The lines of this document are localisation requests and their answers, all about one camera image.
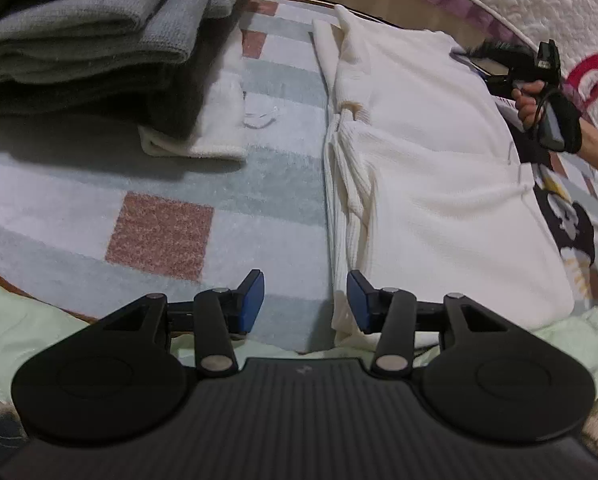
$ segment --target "person's hand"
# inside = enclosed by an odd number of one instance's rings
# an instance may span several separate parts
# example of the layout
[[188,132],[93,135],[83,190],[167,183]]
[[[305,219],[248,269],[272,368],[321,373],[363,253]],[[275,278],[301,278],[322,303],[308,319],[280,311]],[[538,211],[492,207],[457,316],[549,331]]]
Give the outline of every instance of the person's hand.
[[515,108],[519,110],[517,116],[524,123],[524,128],[527,130],[535,123],[535,114],[537,113],[537,101],[532,96],[541,92],[545,85],[546,83],[543,81],[535,81],[534,83],[526,83],[522,86],[523,93],[516,88],[512,91],[512,98],[515,99]]

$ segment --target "white sweater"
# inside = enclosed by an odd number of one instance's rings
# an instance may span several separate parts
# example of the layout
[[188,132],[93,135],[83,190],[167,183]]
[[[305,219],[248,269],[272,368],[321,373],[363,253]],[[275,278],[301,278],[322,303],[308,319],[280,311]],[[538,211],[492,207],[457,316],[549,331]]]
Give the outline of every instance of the white sweater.
[[423,301],[463,292],[522,327],[568,316],[566,272],[508,128],[445,34],[336,7],[314,23],[329,90],[325,145],[339,344],[372,347],[345,298],[349,269]]

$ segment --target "checkered blanket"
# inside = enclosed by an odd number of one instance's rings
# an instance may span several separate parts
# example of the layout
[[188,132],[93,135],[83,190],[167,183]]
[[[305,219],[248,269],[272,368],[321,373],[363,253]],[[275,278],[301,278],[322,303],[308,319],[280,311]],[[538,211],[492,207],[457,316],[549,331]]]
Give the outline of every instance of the checkered blanket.
[[135,126],[93,118],[0,120],[0,274],[39,300],[102,317],[148,293],[191,300],[252,268],[266,299],[251,337],[332,346],[323,186],[326,92],[314,18],[252,0],[244,30],[244,164],[152,158]]

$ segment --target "person's arm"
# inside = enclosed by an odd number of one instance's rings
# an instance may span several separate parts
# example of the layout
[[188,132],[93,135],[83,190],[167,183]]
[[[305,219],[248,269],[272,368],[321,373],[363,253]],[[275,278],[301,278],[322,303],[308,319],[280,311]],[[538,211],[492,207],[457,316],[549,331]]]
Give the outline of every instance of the person's arm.
[[[525,128],[532,126],[537,111],[537,102],[528,94],[538,94],[543,88],[543,81],[535,81],[524,85],[525,94],[516,88],[512,91],[515,106],[519,110],[518,117],[524,123]],[[580,119],[580,127],[582,128],[582,148],[577,155],[598,170],[598,129],[584,119]]]

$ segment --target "green fabric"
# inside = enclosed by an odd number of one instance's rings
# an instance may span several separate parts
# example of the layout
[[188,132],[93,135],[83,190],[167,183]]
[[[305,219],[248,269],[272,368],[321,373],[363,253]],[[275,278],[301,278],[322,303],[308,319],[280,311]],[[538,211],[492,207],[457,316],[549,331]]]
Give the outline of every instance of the green fabric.
[[[0,402],[11,403],[10,384],[16,370],[32,355],[72,335],[87,323],[53,306],[11,294],[0,287]],[[558,321],[535,335],[570,354],[593,374],[598,393],[598,306],[581,316]],[[243,366],[248,357],[338,358],[359,357],[369,364],[372,353],[355,348],[333,348],[301,355],[271,345],[244,339],[234,341],[234,351]],[[194,336],[172,340],[171,351],[183,364],[195,363]],[[435,347],[415,359],[415,366],[428,364],[439,355]]]

